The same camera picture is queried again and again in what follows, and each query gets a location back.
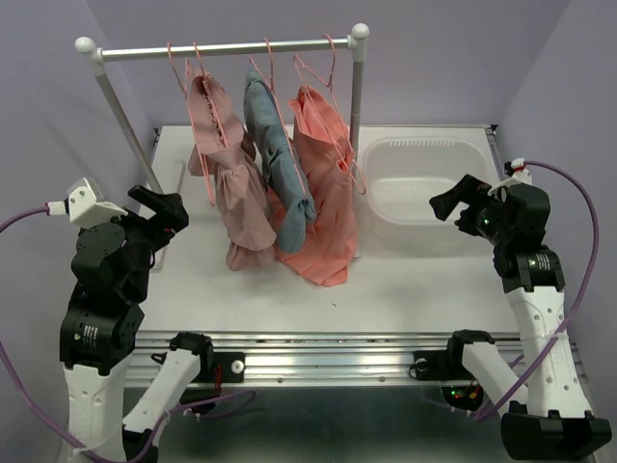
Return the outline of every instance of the lavender backdrop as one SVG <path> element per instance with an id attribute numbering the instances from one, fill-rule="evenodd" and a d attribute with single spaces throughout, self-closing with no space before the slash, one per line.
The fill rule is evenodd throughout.
<path id="1" fill-rule="evenodd" d="M 533 65 L 566 0 L 133 0 L 89 5 L 115 47 L 343 37 L 357 22 L 371 30 L 363 123 L 496 123 Z M 304 53 L 326 72 L 328 52 Z M 351 54 L 339 51 L 335 80 L 349 108 Z M 206 66 L 238 114 L 248 57 L 211 57 Z M 267 72 L 265 56 L 257 62 Z M 122 64 L 151 122 L 188 123 L 168 60 Z M 281 101 L 300 81 L 291 54 L 277 54 Z M 291 122 L 290 112 L 285 114 Z"/>
<path id="2" fill-rule="evenodd" d="M 598 263 L 571 330 L 603 418 L 617 423 L 613 352 L 617 313 L 615 262 L 615 129 L 617 127 L 617 3 L 573 0 L 503 118 L 498 141 L 508 159 L 524 156 L 560 166 L 588 189 L 601 226 Z M 552 173 L 533 170 L 550 194 L 550 246 L 562 258 L 572 302 L 591 248 L 587 207 L 577 190 Z"/>
<path id="3" fill-rule="evenodd" d="M 0 3 L 0 220 L 65 198 L 83 176 L 98 178 L 123 204 L 123 192 L 138 177 L 91 69 L 74 49 L 81 35 L 104 42 L 83 0 Z M 120 68 L 109 72 L 150 147 L 151 129 Z M 0 339 L 35 401 L 61 423 L 67 386 L 58 334 L 74 285 L 69 265 L 76 234 L 67 218 L 36 217 L 0 238 Z M 0 461 L 55 461 L 60 440 L 25 407 L 3 368 L 0 396 Z"/>

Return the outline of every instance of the black clamp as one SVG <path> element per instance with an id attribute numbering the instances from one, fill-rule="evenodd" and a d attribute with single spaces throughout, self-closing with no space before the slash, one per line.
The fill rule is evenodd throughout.
<path id="1" fill-rule="evenodd" d="M 471 380 L 473 376 L 463 367 L 465 344 L 495 340 L 485 331 L 460 330 L 452 333 L 446 350 L 418 350 L 414 352 L 415 362 L 410 375 L 418 381 L 456 381 Z"/>

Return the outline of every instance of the wire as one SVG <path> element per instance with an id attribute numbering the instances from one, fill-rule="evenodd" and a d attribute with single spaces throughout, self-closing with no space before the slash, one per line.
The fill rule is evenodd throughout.
<path id="1" fill-rule="evenodd" d="M 36 214 L 49 214 L 49 207 L 44 205 L 43 207 L 36 207 L 34 209 L 24 210 L 23 212 L 14 215 L 9 220 L 3 222 L 2 225 L 0 225 L 0 233 L 6 230 L 15 222 L 19 222 L 21 219 L 25 219 L 26 217 L 30 217 L 31 215 Z"/>
<path id="2" fill-rule="evenodd" d="M 587 191 L 580 184 L 580 182 L 576 180 L 574 177 L 572 177 L 570 174 L 568 174 L 565 171 L 562 171 L 558 167 L 554 167 L 551 164 L 547 164 L 544 162 L 526 161 L 525 164 L 527 166 L 537 166 L 537 167 L 542 167 L 544 169 L 548 169 L 557 174 L 560 174 L 562 177 L 569 180 L 582 195 L 583 199 L 587 203 L 587 207 L 589 208 L 589 213 L 591 214 L 591 225 L 593 229 L 591 256 L 589 258 L 589 263 L 587 263 L 587 269 L 585 270 L 585 274 L 582 278 L 582 282 L 580 283 L 580 288 L 578 289 L 577 298 L 575 299 L 575 302 L 572 304 L 570 311 L 568 312 L 564 320 L 561 322 L 561 324 L 555 331 L 555 334 L 559 334 L 559 333 L 563 333 L 564 331 L 566 331 L 568 324 L 572 321 L 578 309 L 580 308 L 580 302 L 582 301 L 582 298 L 585 295 L 585 291 L 587 290 L 587 285 L 589 284 L 589 279 L 591 278 L 591 272 L 593 271 L 594 265 L 596 263 L 596 258 L 598 256 L 598 246 L 600 244 L 600 225 L 598 223 L 598 213 L 596 212 L 596 208 L 594 207 L 594 204 L 591 201 L 591 197 L 589 196 L 589 193 L 587 193 Z M 557 343 L 556 337 L 550 338 L 549 342 L 547 342 L 547 345 L 545 345 L 544 349 L 542 349 L 542 352 L 540 352 L 540 355 L 538 355 L 538 358 L 533 361 L 533 363 L 529 366 L 529 368 L 525 371 L 525 373 L 523 373 L 523 375 L 519 378 L 519 380 L 516 383 L 514 383 L 514 386 L 512 386 L 512 388 L 510 388 L 510 390 L 495 405 L 493 405 L 493 407 L 487 410 L 486 413 L 483 413 L 477 416 L 476 420 L 479 422 L 483 422 L 484 420 L 489 418 L 491 415 L 495 414 L 499 410 L 499 408 L 501 408 L 510 399 L 510 397 L 514 395 L 514 393 L 519 389 L 519 387 L 522 386 L 531 377 L 533 372 L 536 369 L 538 369 L 538 367 L 542 364 L 544 359 L 547 358 L 547 356 L 550 353 L 550 350 L 556 343 Z"/>
<path id="3" fill-rule="evenodd" d="M 0 233 L 6 230 L 8 227 L 10 227 L 12 224 L 20 221 L 21 219 L 30 217 L 31 215 L 43 214 L 43 213 L 49 213 L 49 207 L 47 206 L 38 207 L 35 209 L 26 210 L 24 212 L 21 212 L 20 214 L 16 214 L 15 216 L 11 217 L 9 220 L 7 220 L 6 222 L 3 222 L 0 225 Z M 82 442 L 77 440 L 74 436 L 72 436 L 70 433 L 65 431 L 61 426 L 59 426 L 56 422 L 54 422 L 48 415 L 45 414 L 45 412 L 43 412 L 39 408 L 39 406 L 30 397 L 30 395 L 24 388 L 21 382 L 21 379 L 19 379 L 19 376 L 17 375 L 17 372 L 15 371 L 13 363 L 11 362 L 11 359 L 9 358 L 9 355 L 7 354 L 7 351 L 5 350 L 4 345 L 2 344 L 1 341 L 0 341 L 0 360 L 2 360 L 4 367 L 7 369 L 7 372 L 9 373 L 9 376 L 11 377 L 11 380 L 13 381 L 15 388 L 17 389 L 17 392 L 19 393 L 19 395 L 21 395 L 21 398 L 25 402 L 26 406 L 35 414 L 35 416 L 39 418 L 39 420 L 41 420 L 43 424 L 45 424 L 49 429 L 54 431 L 56 434 L 62 437 L 65 441 L 67 441 L 73 447 L 75 447 L 76 449 L 84 449 L 86 445 L 84 445 Z M 221 395 L 220 397 L 209 398 L 208 400 L 201 400 L 198 402 L 187 403 L 186 405 L 178 405 L 172 410 L 170 410 L 169 413 L 174 414 L 178 412 L 183 412 L 184 410 L 188 410 L 191 407 L 203 406 L 203 405 L 207 405 L 208 403 L 223 402 L 223 401 L 227 401 L 227 400 L 231 400 L 233 398 L 239 397 L 241 395 L 249 395 L 249 398 L 246 401 L 242 402 L 236 408 L 229 410 L 228 412 L 221 413 L 219 415 L 208 417 L 208 418 L 222 418 L 222 417 L 229 416 L 233 413 L 236 413 L 240 411 L 241 409 L 243 409 L 244 407 L 246 407 L 247 405 L 249 405 L 255 399 L 256 394 L 257 394 L 256 391 L 247 390 L 247 391 L 240 391 L 240 392 L 229 394 L 229 395 Z M 154 441 L 154 437 L 156 436 L 158 429 L 161 427 L 161 425 L 167 419 L 167 417 L 168 417 L 168 414 L 165 413 L 157 420 L 142 451 L 140 451 L 139 454 L 135 458 L 128 460 L 127 462 L 123 462 L 123 463 L 139 463 L 144 458 L 144 456 L 146 456 L 146 453 L 148 452 L 149 448 L 152 447 L 152 442 Z M 122 462 L 117 462 L 114 460 L 108 460 L 107 458 L 98 456 L 96 453 L 94 453 L 91 450 L 86 450 L 83 452 L 83 454 L 96 463 L 122 463 Z"/>

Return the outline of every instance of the cable connector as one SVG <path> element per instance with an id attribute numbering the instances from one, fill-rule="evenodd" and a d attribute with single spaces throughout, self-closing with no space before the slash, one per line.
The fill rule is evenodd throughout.
<path id="1" fill-rule="evenodd" d="M 49 207 L 47 215 L 67 215 L 68 214 L 68 199 L 64 201 L 50 201 L 45 203 Z"/>
<path id="2" fill-rule="evenodd" d="M 496 197 L 501 188 L 508 188 L 512 185 L 525 183 L 531 184 L 531 173 L 524 163 L 524 158 L 518 157 L 513 161 L 506 162 L 504 166 L 505 174 L 508 176 L 489 190 L 489 196 Z"/>

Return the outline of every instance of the purple cable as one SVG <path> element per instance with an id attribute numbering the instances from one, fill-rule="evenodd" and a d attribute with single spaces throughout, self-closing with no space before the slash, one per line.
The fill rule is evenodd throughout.
<path id="1" fill-rule="evenodd" d="M 49 207 L 47 207 L 47 206 L 38 207 L 36 209 L 26 210 L 26 211 L 24 211 L 24 212 L 22 212 L 20 214 L 17 214 L 14 217 L 11 217 L 9 220 L 7 220 L 6 222 L 4 222 L 4 223 L 2 223 L 0 225 L 0 233 L 3 232 L 4 230 L 6 230 L 8 227 L 10 227 L 15 222 L 18 222 L 21 219 L 24 219 L 26 217 L 30 217 L 31 215 L 43 214 L 43 213 L 49 213 Z M 85 447 L 85 445 L 83 443 L 81 443 L 79 440 L 77 440 L 71 434 L 66 432 L 61 426 L 59 426 L 56 422 L 54 422 L 51 418 L 49 418 L 49 416 L 47 416 L 45 414 L 45 412 L 43 412 L 39 408 L 39 406 L 32 400 L 32 398 L 28 395 L 28 393 L 26 392 L 25 388 L 23 387 L 23 384 L 21 383 L 21 380 L 19 379 L 19 376 L 17 375 L 17 372 L 15 371 L 13 363 L 11 362 L 11 359 L 9 359 L 9 355 L 7 354 L 7 351 L 5 350 L 4 345 L 2 344 L 1 341 L 0 341 L 0 360 L 2 360 L 2 363 L 4 364 L 5 368 L 7 369 L 7 372 L 9 373 L 9 376 L 13 380 L 13 383 L 14 383 L 17 391 L 19 392 L 19 395 L 21 395 L 21 398 L 26 403 L 26 406 L 35 414 L 35 416 L 37 418 L 39 418 L 52 431 L 54 431 L 56 434 L 58 434 L 60 437 L 62 437 L 69 444 L 71 444 L 73 447 L 75 447 L 76 449 L 83 449 Z M 192 408 L 192 407 L 198 407 L 198 406 L 202 406 L 202 405 L 207 405 L 208 403 L 223 402 L 223 401 L 226 401 L 226 400 L 231 400 L 231 399 L 236 398 L 236 397 L 241 396 L 241 395 L 249 395 L 249 398 L 246 401 L 242 402 L 240 405 L 238 405 L 237 407 L 235 407 L 232 410 L 229 410 L 227 412 L 221 413 L 219 415 L 213 415 L 213 416 L 207 416 L 206 415 L 206 416 L 204 416 L 204 418 L 208 418 L 208 419 L 216 419 L 216 418 L 228 417 L 229 415 L 232 415 L 232 414 L 242 410 L 247 405 L 249 405 L 255 399 L 256 394 L 257 394 L 257 392 L 253 391 L 253 390 L 241 391 L 241 392 L 233 393 L 233 394 L 229 394 L 229 395 L 222 395 L 220 397 L 209 398 L 208 400 L 201 400 L 201 401 L 198 401 L 198 402 L 187 403 L 186 405 L 178 405 L 177 407 L 173 408 L 169 412 L 170 412 L 170 415 L 171 415 L 173 413 L 183 412 L 184 410 L 188 410 L 189 408 Z M 117 461 L 114 461 L 114 460 L 108 460 L 107 458 L 103 458 L 103 457 L 98 456 L 96 453 L 94 453 L 91 450 L 84 451 L 83 454 L 85 456 L 87 456 L 88 458 L 90 458 L 92 461 L 96 462 L 96 463 L 138 463 L 139 461 L 141 461 L 144 458 L 144 456 L 146 456 L 146 452 L 152 446 L 152 442 L 154 441 L 154 437 L 156 436 L 156 432 L 161 427 L 161 425 L 163 424 L 163 422 L 165 421 L 166 418 L 167 418 L 167 415 L 163 415 L 162 417 L 160 417 L 158 419 L 158 421 L 154 425 L 154 428 L 152 429 L 152 432 L 150 433 L 150 435 L 148 437 L 148 440 L 146 441 L 146 444 L 144 445 L 144 448 L 142 449 L 142 451 L 140 451 L 139 454 L 135 458 L 133 458 L 131 460 L 128 460 L 127 462 L 117 462 Z"/>
<path id="2" fill-rule="evenodd" d="M 2 225 L 0 225 L 0 233 L 6 230 L 8 227 L 10 227 L 15 222 L 19 222 L 21 219 L 25 219 L 26 217 L 30 217 L 31 215 L 48 214 L 48 213 L 49 213 L 49 207 L 47 207 L 46 205 L 44 205 L 43 207 L 37 207 L 35 209 L 24 210 L 20 214 L 16 214 L 13 217 L 11 217 L 9 220 L 7 220 L 6 222 L 2 223 Z"/>
<path id="3" fill-rule="evenodd" d="M 564 320 L 561 322 L 561 324 L 559 325 L 559 327 L 557 328 L 555 332 L 555 334 L 563 333 L 568 327 L 568 324 L 574 318 L 575 314 L 578 311 L 578 308 L 580 307 L 580 302 L 582 301 L 582 297 L 584 296 L 585 291 L 587 290 L 587 285 L 589 284 L 589 279 L 591 278 L 591 272 L 593 271 L 594 264 L 596 263 L 596 257 L 598 256 L 598 246 L 600 242 L 600 225 L 598 224 L 598 214 L 596 212 L 596 208 L 594 207 L 593 202 L 591 201 L 591 197 L 589 196 L 589 193 L 587 193 L 587 191 L 580 184 L 580 182 L 578 182 L 578 180 L 576 180 L 570 174 L 562 171 L 561 169 L 557 167 L 551 166 L 551 164 L 546 164 L 544 162 L 526 161 L 525 164 L 527 166 L 543 167 L 557 174 L 560 174 L 562 177 L 565 177 L 580 192 L 585 202 L 587 203 L 587 207 L 589 207 L 589 212 L 591 213 L 591 224 L 593 228 L 593 242 L 591 246 L 591 257 L 589 258 L 587 269 L 585 270 L 585 274 L 582 278 L 582 282 L 580 283 L 580 288 L 578 289 L 577 298 L 575 299 L 575 302 L 572 304 L 572 307 L 570 308 L 568 315 L 564 318 Z M 475 417 L 474 419 L 478 422 L 483 422 L 484 420 L 489 418 L 491 415 L 495 414 L 499 410 L 499 408 L 501 408 L 510 399 L 510 397 L 514 395 L 514 393 L 519 389 L 519 387 L 522 386 L 523 383 L 525 383 L 529 379 L 529 377 L 531 377 L 533 372 L 536 369 L 538 369 L 540 364 L 542 364 L 544 359 L 547 358 L 547 356 L 550 353 L 550 350 L 556 343 L 557 343 L 557 338 L 550 338 L 549 342 L 547 342 L 547 345 L 545 345 L 542 352 L 540 352 L 540 355 L 538 356 L 538 358 L 533 361 L 533 363 L 529 366 L 529 368 L 525 371 L 525 373 L 523 373 L 523 375 L 519 378 L 519 380 L 516 383 L 514 383 L 514 386 L 512 386 L 512 388 L 510 388 L 510 390 L 495 405 L 493 405 L 493 407 L 491 407 L 485 413 L 482 413 L 479 416 Z"/>

